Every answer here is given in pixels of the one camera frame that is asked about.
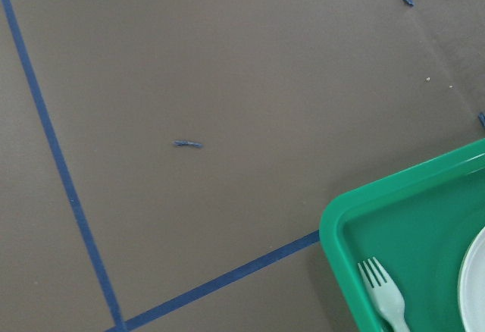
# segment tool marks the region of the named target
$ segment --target paper plate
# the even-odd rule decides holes
[[[463,259],[458,303],[466,332],[485,332],[485,228],[475,237]]]

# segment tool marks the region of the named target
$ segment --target green tray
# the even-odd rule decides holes
[[[361,331],[392,331],[357,269],[375,256],[401,290],[413,332],[460,332],[458,273],[484,226],[485,139],[335,198],[320,238]]]

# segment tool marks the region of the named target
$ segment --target plastic fork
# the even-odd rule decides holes
[[[404,319],[404,298],[386,269],[376,258],[359,262],[358,269],[380,316],[389,322],[394,332],[410,332]]]

